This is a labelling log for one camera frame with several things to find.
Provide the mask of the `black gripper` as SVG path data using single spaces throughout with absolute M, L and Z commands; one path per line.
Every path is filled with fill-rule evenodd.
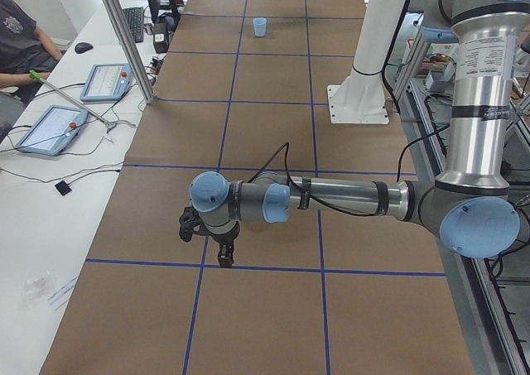
M 217 255 L 221 268 L 232 268 L 234 264 L 234 241 L 239 235 L 239 228 L 232 228 L 227 233 L 213 234 L 212 238 L 219 245 Z

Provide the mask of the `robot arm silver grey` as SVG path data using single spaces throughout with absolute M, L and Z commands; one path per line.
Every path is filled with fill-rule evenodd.
M 219 244 L 219 264 L 231 267 L 242 221 L 280 223 L 292 209 L 327 208 L 421 225 L 464 257 L 487 258 L 509 248 L 521 222 L 500 168 L 514 56 L 529 23 L 529 0 L 426 0 L 424 15 L 425 28 L 448 28 L 459 42 L 448 155 L 432 183 L 389 185 L 266 170 L 245 182 L 209 171 L 190 184 L 181 238 L 211 236 Z

